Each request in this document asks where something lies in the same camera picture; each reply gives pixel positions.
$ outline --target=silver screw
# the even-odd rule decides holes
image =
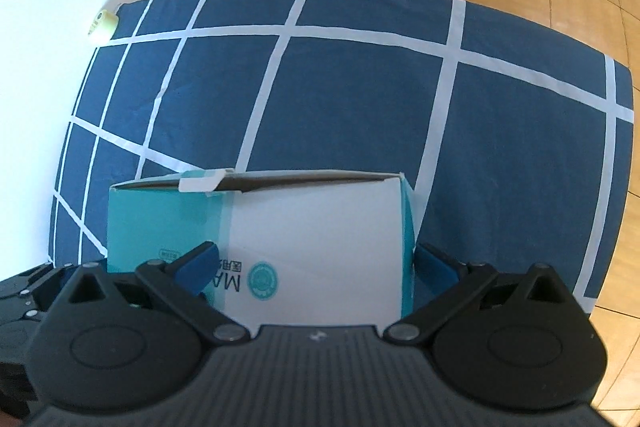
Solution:
[[[413,324],[394,324],[387,333],[395,341],[409,342],[418,338],[420,330]]]
[[[237,324],[223,324],[213,332],[213,336],[219,341],[235,342],[244,337],[246,330]]]

